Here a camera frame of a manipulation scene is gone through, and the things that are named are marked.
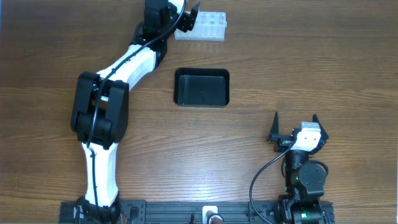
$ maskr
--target wood grain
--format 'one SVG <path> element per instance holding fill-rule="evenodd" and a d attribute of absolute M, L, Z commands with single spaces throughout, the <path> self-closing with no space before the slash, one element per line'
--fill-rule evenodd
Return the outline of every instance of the wood grain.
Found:
<path fill-rule="evenodd" d="M 60 202 L 86 190 L 70 130 L 77 77 L 122 55 L 143 0 L 4 0 L 0 33 L 0 222 L 57 222 Z M 248 201 L 274 112 L 288 134 L 316 113 L 330 140 L 324 200 L 338 223 L 395 223 L 398 2 L 201 1 L 224 11 L 226 41 L 177 42 L 130 94 L 119 147 L 122 199 Z M 178 67 L 226 68 L 226 108 L 173 102 Z M 279 163 L 255 199 L 284 193 Z"/>

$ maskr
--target wooden tabletop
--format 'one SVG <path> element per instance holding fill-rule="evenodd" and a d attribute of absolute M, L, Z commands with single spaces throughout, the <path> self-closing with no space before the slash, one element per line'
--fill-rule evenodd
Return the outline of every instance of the wooden tabletop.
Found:
<path fill-rule="evenodd" d="M 86 191 L 70 118 L 79 74 L 111 65 L 143 20 L 144 0 L 4 0 L 0 36 L 0 222 L 58 222 Z M 220 0 L 225 42 L 175 41 L 130 93 L 118 149 L 121 199 L 249 200 L 254 174 L 277 156 L 275 111 L 290 134 L 316 113 L 329 134 L 323 200 L 338 223 L 395 223 L 398 1 Z M 225 108 L 173 102 L 178 67 L 225 68 Z M 280 161 L 255 200 L 284 194 Z"/>

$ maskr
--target white ice cube tray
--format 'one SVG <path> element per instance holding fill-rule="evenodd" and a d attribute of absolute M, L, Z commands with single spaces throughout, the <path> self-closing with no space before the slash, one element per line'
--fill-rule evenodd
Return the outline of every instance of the white ice cube tray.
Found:
<path fill-rule="evenodd" d="M 192 31 L 175 30 L 176 40 L 224 41 L 226 28 L 225 12 L 199 12 Z"/>

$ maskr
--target black mounting base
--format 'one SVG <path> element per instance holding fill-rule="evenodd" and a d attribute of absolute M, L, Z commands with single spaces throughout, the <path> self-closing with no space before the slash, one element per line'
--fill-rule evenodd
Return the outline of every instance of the black mounting base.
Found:
<path fill-rule="evenodd" d="M 146 202 L 145 200 L 119 201 L 124 211 L 125 224 L 202 224 L 202 208 L 205 205 L 215 205 L 218 213 L 226 224 L 264 224 L 261 218 L 251 208 L 249 202 Z M 279 224 L 274 219 L 276 201 L 254 201 L 254 205 L 269 221 Z M 73 219 L 74 202 L 62 202 L 59 223 L 76 223 Z M 322 207 L 332 224 L 335 223 L 333 204 L 322 202 Z M 85 217 L 81 224 L 98 223 Z"/>

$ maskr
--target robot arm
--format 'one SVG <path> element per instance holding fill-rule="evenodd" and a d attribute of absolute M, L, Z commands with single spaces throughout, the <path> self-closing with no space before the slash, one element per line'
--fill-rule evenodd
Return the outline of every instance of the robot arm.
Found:
<path fill-rule="evenodd" d="M 176 28 L 193 29 L 193 25 L 186 23 L 194 24 L 199 5 L 188 14 L 182 12 L 185 4 L 185 0 L 146 0 L 142 33 L 136 34 L 127 52 L 104 70 L 80 75 L 71 128 L 77 133 L 85 152 L 87 191 L 84 198 L 76 201 L 77 214 L 80 213 L 76 217 L 88 215 L 112 223 L 119 218 L 116 151 L 127 128 L 129 91 L 163 60 L 167 38 Z M 102 82 L 104 88 L 99 91 Z M 93 116 L 96 104 L 99 104 L 98 115 Z"/>

